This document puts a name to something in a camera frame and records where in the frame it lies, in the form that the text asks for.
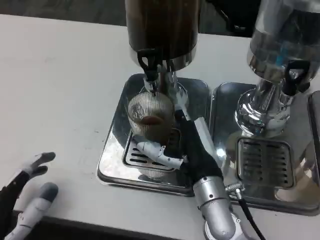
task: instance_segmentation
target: robotic hand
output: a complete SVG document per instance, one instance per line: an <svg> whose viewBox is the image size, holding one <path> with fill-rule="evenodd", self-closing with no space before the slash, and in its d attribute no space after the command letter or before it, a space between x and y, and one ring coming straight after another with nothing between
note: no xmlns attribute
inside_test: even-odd
<svg viewBox="0 0 320 240"><path fill-rule="evenodd" d="M51 162L55 157L56 154L54 152L46 152L34 156L13 176L8 185L2 188L0 191L0 239L24 239L51 206L58 194L58 187L48 182L41 187L38 195L31 201L25 211L19 214L17 226L8 234L12 212L24 186L30 179L45 174L48 171L48 167L41 165Z"/></svg>
<svg viewBox="0 0 320 240"><path fill-rule="evenodd" d="M238 198L247 219L260 239L265 240L253 221L242 198L241 184L225 187L222 162L216 155L207 124L203 117L192 121L183 105L175 106L175 119L182 134L183 154L180 157L166 151L165 146L133 136L137 149L155 162L184 171L190 177L197 207L205 219L203 232L208 240L247 240L241 220L231 212L230 193Z"/></svg>

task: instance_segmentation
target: dark coffee container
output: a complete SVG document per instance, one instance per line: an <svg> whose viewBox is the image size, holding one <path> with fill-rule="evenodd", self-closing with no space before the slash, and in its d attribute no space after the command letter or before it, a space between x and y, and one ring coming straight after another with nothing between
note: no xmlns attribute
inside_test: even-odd
<svg viewBox="0 0 320 240"><path fill-rule="evenodd" d="M125 8L134 51L159 48L170 60L196 46L200 0L125 0Z"/></svg>

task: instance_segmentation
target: black cable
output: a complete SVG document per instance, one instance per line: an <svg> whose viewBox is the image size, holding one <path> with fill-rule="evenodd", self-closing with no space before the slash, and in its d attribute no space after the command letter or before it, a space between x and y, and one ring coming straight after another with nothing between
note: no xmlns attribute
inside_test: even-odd
<svg viewBox="0 0 320 240"><path fill-rule="evenodd" d="M248 219L248 221L250 222L251 226L253 227L253 229L255 230L256 234L259 236L259 238L261 240L266 240L265 237L263 236L263 234L261 233L261 231L259 230L258 226L256 225L254 218L251 215L251 212L248 208L247 202L242 198L242 199L238 199L239 205L241 206L244 215L246 216L246 219Z"/></svg>

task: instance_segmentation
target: metal drip tray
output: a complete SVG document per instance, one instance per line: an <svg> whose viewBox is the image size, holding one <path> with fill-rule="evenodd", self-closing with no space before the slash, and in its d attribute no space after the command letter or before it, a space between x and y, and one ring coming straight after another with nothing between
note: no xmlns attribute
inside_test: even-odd
<svg viewBox="0 0 320 240"><path fill-rule="evenodd" d="M290 147L284 142L242 137L237 164L244 183L284 189L294 185Z"/></svg>
<svg viewBox="0 0 320 240"><path fill-rule="evenodd" d="M281 134L248 136L239 127L235 112L240 97L254 87L227 82L213 94L210 130L214 146L229 166L224 182L243 181L243 197L250 207L317 215L320 178L308 97L304 94L295 97Z"/></svg>
<svg viewBox="0 0 320 240"><path fill-rule="evenodd" d="M110 132L98 163L97 176L104 185L137 190L193 196L188 176L161 164L152 162L141 154L131 142L131 127L125 106L128 100L136 96L144 87L144 74L135 74L126 82L116 108ZM179 84L186 90L190 117L195 120L204 117L209 125L211 92L201 80L178 78ZM167 148L179 145L180 133L173 130Z"/></svg>

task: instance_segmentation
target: drink dispenser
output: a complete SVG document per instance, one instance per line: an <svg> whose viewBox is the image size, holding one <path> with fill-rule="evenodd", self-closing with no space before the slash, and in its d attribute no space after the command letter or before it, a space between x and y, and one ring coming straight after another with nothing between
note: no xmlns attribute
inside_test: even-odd
<svg viewBox="0 0 320 240"><path fill-rule="evenodd" d="M263 0L247 63L261 79L241 96L238 124L249 134L278 134L320 66L320 1Z"/></svg>
<svg viewBox="0 0 320 240"><path fill-rule="evenodd" d="M196 52L200 0L126 0L131 56L144 70L144 86L176 102L188 104L176 71L188 66Z"/></svg>

